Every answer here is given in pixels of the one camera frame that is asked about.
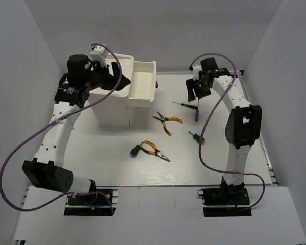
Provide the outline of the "black green precision screwdriver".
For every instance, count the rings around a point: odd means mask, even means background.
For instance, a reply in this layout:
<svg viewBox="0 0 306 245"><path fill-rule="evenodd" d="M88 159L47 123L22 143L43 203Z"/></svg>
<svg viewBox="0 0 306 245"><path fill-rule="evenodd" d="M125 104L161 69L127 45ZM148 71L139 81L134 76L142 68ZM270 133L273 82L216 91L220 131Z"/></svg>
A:
<svg viewBox="0 0 306 245"><path fill-rule="evenodd" d="M181 105L181 106L186 107L186 108L193 109L193 110L198 110L198 107L195 106L195 105L189 105L189 104L180 103L180 102L173 102L173 103Z"/></svg>

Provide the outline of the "blue red handle screwdriver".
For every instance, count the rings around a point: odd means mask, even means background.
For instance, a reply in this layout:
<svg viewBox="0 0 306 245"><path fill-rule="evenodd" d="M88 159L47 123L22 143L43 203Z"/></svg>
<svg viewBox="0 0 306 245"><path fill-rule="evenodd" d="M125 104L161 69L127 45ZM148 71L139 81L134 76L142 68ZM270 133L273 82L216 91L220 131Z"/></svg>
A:
<svg viewBox="0 0 306 245"><path fill-rule="evenodd" d="M196 112L195 112L195 122L197 123L199 120L199 100L197 102Z"/></svg>

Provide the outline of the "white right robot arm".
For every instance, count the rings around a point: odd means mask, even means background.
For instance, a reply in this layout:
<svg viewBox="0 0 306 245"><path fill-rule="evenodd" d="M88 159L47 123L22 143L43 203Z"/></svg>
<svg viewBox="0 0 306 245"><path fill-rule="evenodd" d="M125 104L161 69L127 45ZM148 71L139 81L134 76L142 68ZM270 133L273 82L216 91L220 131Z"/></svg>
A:
<svg viewBox="0 0 306 245"><path fill-rule="evenodd" d="M260 136L262 108L252 105L235 86L235 75L226 68L219 68L214 58L206 58L199 65L190 65L193 77L186 81L188 100L201 99L215 91L224 102L229 118L225 137L229 154L220 185L220 197L233 203L244 190L243 173L248 153Z"/></svg>

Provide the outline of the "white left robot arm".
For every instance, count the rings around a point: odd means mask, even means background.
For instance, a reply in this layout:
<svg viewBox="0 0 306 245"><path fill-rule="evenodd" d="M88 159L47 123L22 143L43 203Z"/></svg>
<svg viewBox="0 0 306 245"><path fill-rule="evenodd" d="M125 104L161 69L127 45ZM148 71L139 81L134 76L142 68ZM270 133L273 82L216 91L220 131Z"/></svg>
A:
<svg viewBox="0 0 306 245"><path fill-rule="evenodd" d="M88 101L90 91L97 88L111 91L127 87L131 80L126 76L121 59L125 55L114 54L113 61L106 62L107 56L92 52L71 55L67 61L68 72L59 80L54 98L50 125L44 139L31 161L23 163L22 170L34 187L61 193L77 193L87 204L97 199L95 181L78 177L65 169L65 151L74 130L80 110Z"/></svg>

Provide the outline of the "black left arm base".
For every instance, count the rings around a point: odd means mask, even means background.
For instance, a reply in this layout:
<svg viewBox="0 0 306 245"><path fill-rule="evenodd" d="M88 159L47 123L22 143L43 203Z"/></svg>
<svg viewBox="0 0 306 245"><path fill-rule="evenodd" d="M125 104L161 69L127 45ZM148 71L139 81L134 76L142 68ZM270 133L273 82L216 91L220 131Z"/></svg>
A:
<svg viewBox="0 0 306 245"><path fill-rule="evenodd" d="M64 216L113 216L117 208L118 187L97 187L101 194L89 196L69 195Z"/></svg>

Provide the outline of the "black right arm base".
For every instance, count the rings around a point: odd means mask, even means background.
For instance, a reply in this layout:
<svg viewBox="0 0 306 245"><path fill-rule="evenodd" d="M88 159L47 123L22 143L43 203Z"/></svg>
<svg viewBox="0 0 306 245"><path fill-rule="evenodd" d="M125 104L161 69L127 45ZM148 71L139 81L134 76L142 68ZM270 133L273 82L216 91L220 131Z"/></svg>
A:
<svg viewBox="0 0 306 245"><path fill-rule="evenodd" d="M204 188L197 191L202 199L204 217L249 217L252 216L248 191L225 198L219 188Z"/></svg>

